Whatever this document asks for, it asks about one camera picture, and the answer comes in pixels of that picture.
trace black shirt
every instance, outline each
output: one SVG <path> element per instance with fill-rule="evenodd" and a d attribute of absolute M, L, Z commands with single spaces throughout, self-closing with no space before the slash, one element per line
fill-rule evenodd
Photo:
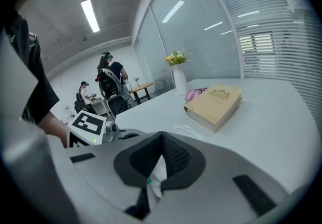
<path fill-rule="evenodd" d="M 28 100 L 22 118 L 39 124 L 59 98 L 45 75 L 37 36 L 29 32 L 27 21 L 22 19 L 15 10 L 7 17 L 5 30 L 18 56 L 38 79 L 38 84 Z"/>
<path fill-rule="evenodd" d="M 113 72 L 113 74 L 117 77 L 118 80 L 121 79 L 121 69 L 123 68 L 123 65 L 119 62 L 113 62 L 110 65 L 110 69 Z"/>

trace black slot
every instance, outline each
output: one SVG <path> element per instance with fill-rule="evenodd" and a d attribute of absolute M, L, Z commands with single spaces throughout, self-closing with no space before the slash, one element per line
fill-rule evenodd
<path fill-rule="evenodd" d="M 92 158 L 95 158 L 96 156 L 92 153 L 89 154 L 82 154 L 82 155 L 77 155 L 77 156 L 73 156 L 70 157 L 71 162 L 73 163 L 77 163 L 77 162 L 82 162 L 82 161 L 86 161 Z"/>
<path fill-rule="evenodd" d="M 137 133 L 128 133 L 124 137 L 118 138 L 118 140 L 126 140 L 126 139 L 137 137 L 137 136 L 139 136 L 139 134 L 137 134 Z"/>
<path fill-rule="evenodd" d="M 249 176 L 237 176 L 233 178 L 233 181 L 259 216 L 264 215 L 276 206 Z"/>

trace yellow flower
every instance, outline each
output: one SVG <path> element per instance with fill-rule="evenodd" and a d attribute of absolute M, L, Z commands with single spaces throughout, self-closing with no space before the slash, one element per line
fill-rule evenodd
<path fill-rule="evenodd" d="M 173 60 L 173 57 L 169 56 L 169 57 L 166 57 L 166 62 L 170 61 L 170 60 Z"/>

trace ceiling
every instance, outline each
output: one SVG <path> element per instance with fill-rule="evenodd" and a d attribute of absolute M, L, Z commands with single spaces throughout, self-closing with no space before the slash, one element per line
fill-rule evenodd
<path fill-rule="evenodd" d="M 32 0 L 23 8 L 29 30 L 38 36 L 46 73 L 86 49 L 131 36 L 139 0 L 91 0 L 101 29 L 97 33 L 85 17 L 83 1 Z"/>

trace white table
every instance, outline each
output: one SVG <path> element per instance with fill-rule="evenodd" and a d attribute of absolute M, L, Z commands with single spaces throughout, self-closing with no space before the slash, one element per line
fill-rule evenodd
<path fill-rule="evenodd" d="M 274 177 L 288 192 L 308 183 L 319 166 L 315 121 L 294 86 L 278 80 L 193 80 L 189 89 L 215 84 L 243 89 L 241 105 L 213 133 L 184 111 L 185 96 L 171 90 L 116 117 L 120 128 L 168 131 L 231 149 Z M 187 125 L 196 135 L 178 129 Z"/>
<path fill-rule="evenodd" d="M 100 98 L 100 99 L 97 99 L 95 100 L 95 102 L 92 103 L 92 106 L 94 107 L 96 113 L 98 115 L 103 115 L 103 114 L 100 114 L 101 113 L 101 109 L 98 108 L 98 105 L 101 105 L 103 106 L 103 109 L 104 109 L 104 114 L 106 113 L 109 117 L 111 116 L 110 115 L 110 111 L 109 111 L 109 106 L 108 104 L 105 102 L 104 99 Z"/>

